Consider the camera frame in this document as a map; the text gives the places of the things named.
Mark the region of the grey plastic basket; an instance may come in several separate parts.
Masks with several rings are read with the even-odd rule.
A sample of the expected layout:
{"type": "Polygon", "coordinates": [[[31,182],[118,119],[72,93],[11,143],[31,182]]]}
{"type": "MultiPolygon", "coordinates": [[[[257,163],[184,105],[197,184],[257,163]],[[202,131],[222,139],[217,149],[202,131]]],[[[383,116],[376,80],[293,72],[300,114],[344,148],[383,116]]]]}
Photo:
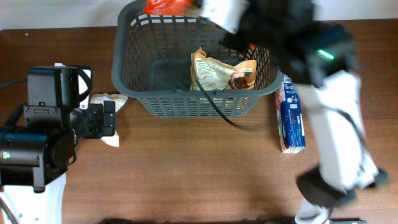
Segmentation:
{"type": "Polygon", "coordinates": [[[190,55],[203,49],[208,56],[230,65],[257,62],[252,90],[213,90],[208,95],[227,117],[247,114],[260,97],[280,87],[284,76],[271,64],[268,50],[227,49],[219,41],[225,31],[204,20],[146,14],[145,1],[124,6],[118,16],[111,78],[123,95],[138,99],[161,118],[217,117],[200,91],[192,91],[190,55]]]}

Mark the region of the tan snack bag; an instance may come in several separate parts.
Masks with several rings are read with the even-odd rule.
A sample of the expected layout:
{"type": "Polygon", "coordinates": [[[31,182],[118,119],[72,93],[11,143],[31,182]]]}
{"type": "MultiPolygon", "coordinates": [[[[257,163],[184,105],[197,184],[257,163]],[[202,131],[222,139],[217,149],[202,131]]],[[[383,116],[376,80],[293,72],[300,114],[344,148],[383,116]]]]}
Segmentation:
{"type": "Polygon", "coordinates": [[[223,63],[211,57],[200,47],[191,53],[190,91],[200,91],[195,77],[205,91],[213,90],[251,90],[256,81],[257,62],[245,60],[235,66],[223,63]]]}

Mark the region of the orange cracker packet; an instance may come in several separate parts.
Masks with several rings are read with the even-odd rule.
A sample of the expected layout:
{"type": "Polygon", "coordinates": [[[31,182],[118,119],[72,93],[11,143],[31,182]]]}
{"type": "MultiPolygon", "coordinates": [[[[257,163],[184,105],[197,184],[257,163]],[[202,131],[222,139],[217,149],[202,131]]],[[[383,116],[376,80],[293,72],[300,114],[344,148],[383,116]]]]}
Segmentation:
{"type": "Polygon", "coordinates": [[[143,11],[146,14],[183,16],[194,0],[147,0],[143,11]]]}

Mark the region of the blue biscuit box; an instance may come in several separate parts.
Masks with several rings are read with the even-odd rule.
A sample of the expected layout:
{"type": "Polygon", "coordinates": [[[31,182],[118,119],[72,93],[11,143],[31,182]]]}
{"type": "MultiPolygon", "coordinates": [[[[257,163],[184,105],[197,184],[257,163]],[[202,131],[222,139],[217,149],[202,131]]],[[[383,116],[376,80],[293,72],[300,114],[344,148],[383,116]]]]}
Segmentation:
{"type": "Polygon", "coordinates": [[[284,154],[297,154],[306,146],[305,131],[300,98],[287,75],[284,75],[275,92],[275,100],[281,151],[284,154]]]}

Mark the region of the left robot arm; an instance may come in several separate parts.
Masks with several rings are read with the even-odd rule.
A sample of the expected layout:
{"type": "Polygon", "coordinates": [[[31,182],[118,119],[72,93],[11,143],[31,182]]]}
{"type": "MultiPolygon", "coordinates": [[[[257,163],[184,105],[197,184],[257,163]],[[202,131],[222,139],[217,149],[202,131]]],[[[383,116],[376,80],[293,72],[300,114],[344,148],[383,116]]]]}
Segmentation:
{"type": "Polygon", "coordinates": [[[5,223],[61,223],[66,173],[79,140],[115,134],[115,103],[84,102],[92,78],[82,65],[29,69],[27,102],[1,127],[5,223]]]}

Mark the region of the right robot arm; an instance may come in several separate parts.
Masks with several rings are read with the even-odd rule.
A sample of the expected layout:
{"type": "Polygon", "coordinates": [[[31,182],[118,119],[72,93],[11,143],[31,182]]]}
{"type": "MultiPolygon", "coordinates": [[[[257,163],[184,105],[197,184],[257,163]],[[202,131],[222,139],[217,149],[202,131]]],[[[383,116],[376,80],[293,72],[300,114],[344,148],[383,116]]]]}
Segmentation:
{"type": "Polygon", "coordinates": [[[294,223],[330,223],[356,189],[388,177],[366,148],[354,41],[343,26],[316,21],[314,10],[311,1],[252,1],[241,21],[292,80],[318,144],[319,165],[297,178],[303,202],[294,223]]]}

